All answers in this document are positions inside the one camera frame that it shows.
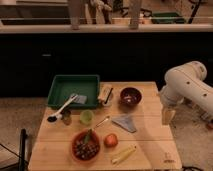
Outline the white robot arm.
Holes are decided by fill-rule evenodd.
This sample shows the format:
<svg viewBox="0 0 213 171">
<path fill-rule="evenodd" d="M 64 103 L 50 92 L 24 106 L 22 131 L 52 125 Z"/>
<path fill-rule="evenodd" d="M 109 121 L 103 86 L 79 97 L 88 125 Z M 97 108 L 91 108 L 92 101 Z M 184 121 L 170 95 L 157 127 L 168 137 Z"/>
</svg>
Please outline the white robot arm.
<svg viewBox="0 0 213 171">
<path fill-rule="evenodd" d="M 163 125 L 171 122 L 176 113 L 175 107 L 184 98 L 213 115 L 213 87 L 204 83 L 206 76 L 207 69 L 199 61 L 173 67 L 165 73 L 165 85 L 159 91 Z"/>
</svg>

